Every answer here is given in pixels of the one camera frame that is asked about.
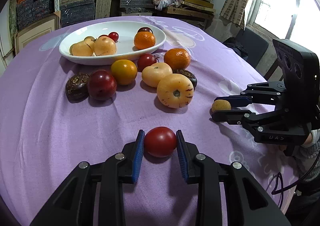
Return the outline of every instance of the black cable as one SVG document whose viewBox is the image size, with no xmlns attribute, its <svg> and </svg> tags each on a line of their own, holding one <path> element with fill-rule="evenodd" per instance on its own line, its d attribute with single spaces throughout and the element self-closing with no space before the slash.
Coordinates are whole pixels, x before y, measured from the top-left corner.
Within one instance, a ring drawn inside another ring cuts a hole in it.
<svg viewBox="0 0 320 226">
<path fill-rule="evenodd" d="M 304 173 L 303 176 L 301 176 L 297 181 L 295 181 L 294 183 L 286 186 L 286 187 L 283 187 L 283 179 L 282 179 L 282 174 L 281 173 L 278 173 L 277 174 L 277 177 L 276 177 L 276 186 L 275 188 L 273 189 L 273 191 L 271 192 L 272 195 L 276 195 L 276 194 L 279 194 L 279 193 L 283 193 L 289 189 L 291 189 L 292 187 L 296 186 L 298 183 L 300 183 L 303 179 L 305 179 L 309 174 L 310 172 L 314 169 L 314 167 L 316 166 L 316 164 L 318 163 L 319 161 L 319 157 L 320 157 L 320 151 L 316 157 L 316 160 L 314 161 L 314 163 L 312 164 L 312 166 L 310 167 L 310 169 Z M 277 190 L 278 188 L 278 181 L 279 181 L 279 178 L 280 178 L 280 181 L 281 181 L 281 188 L 279 190 Z"/>
</svg>

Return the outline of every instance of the camera lens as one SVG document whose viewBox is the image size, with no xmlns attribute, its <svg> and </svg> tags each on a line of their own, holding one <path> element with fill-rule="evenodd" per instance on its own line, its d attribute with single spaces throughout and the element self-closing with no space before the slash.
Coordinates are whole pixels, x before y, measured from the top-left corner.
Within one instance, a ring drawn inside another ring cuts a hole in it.
<svg viewBox="0 0 320 226">
<path fill-rule="evenodd" d="M 277 51 L 277 56 L 278 56 L 279 60 L 282 61 L 282 56 L 279 51 Z"/>
<path fill-rule="evenodd" d="M 284 55 L 284 62 L 285 62 L 285 65 L 287 66 L 287 68 L 289 70 L 291 70 L 291 62 L 290 62 L 289 58 L 286 55 Z"/>
<path fill-rule="evenodd" d="M 298 78 L 301 79 L 301 69 L 300 69 L 299 65 L 297 65 L 297 63 L 294 64 L 294 71 L 295 71 L 296 75 L 298 76 Z"/>
</svg>

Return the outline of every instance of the gray knit sleeve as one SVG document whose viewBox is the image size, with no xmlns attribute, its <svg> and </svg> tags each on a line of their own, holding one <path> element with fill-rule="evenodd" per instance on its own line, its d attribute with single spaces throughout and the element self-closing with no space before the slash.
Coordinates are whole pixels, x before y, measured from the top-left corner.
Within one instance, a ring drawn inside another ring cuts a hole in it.
<svg viewBox="0 0 320 226">
<path fill-rule="evenodd" d="M 320 151 L 320 130 L 314 130 L 311 132 L 312 134 L 312 143 L 308 145 L 308 147 L 301 146 L 299 148 L 299 152 L 295 156 L 297 161 L 298 170 L 300 176 L 302 176 L 306 171 L 310 169 L 313 165 L 316 156 Z M 303 180 L 303 182 L 310 182 L 315 179 L 320 174 L 320 163 L 317 162 L 315 168 L 311 171 L 311 173 Z"/>
</svg>

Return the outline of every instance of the window pane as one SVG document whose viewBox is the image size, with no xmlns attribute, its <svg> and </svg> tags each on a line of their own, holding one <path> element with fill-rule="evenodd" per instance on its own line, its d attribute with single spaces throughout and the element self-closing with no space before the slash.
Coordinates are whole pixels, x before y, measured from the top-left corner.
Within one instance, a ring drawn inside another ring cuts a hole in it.
<svg viewBox="0 0 320 226">
<path fill-rule="evenodd" d="M 308 48 L 320 57 L 320 11 L 314 0 L 300 0 L 296 23 L 290 40 Z"/>
<path fill-rule="evenodd" d="M 284 39 L 296 10 L 296 0 L 261 0 L 255 23 Z"/>
</svg>

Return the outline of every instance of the table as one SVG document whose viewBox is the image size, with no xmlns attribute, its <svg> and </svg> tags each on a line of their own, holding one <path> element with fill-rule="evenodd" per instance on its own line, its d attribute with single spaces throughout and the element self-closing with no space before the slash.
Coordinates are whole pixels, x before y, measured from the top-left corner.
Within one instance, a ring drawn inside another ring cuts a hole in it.
<svg viewBox="0 0 320 226">
<path fill-rule="evenodd" d="M 75 73 L 98 68 L 72 63 L 59 54 L 60 41 L 89 24 L 131 20 L 164 30 L 167 42 L 156 51 L 184 47 L 191 54 L 188 70 L 198 79 L 192 102 L 185 108 L 162 105 L 156 90 L 138 73 L 134 84 L 119 86 L 112 100 L 71 104 L 65 84 Z M 247 84 L 264 82 L 249 64 L 205 32 L 183 21 L 161 17 L 116 17 L 59 29 L 29 43 L 0 79 L 0 195 L 21 223 L 30 224 L 49 196 L 81 161 L 104 162 L 134 141 L 139 129 L 157 126 L 182 130 L 186 141 L 216 162 L 241 162 L 268 189 L 281 171 L 284 185 L 296 179 L 295 162 L 275 145 L 257 144 L 242 126 L 216 124 L 209 109 L 218 96 L 239 94 Z M 272 106 L 253 104 L 263 113 Z M 127 225 L 194 225 L 197 186 L 182 179 L 176 151 L 170 158 L 144 157 L 138 183 L 124 186 Z M 284 200 L 292 193 L 286 192 Z M 278 203 L 279 196 L 273 196 Z M 222 202 L 223 220 L 226 207 Z"/>
</svg>

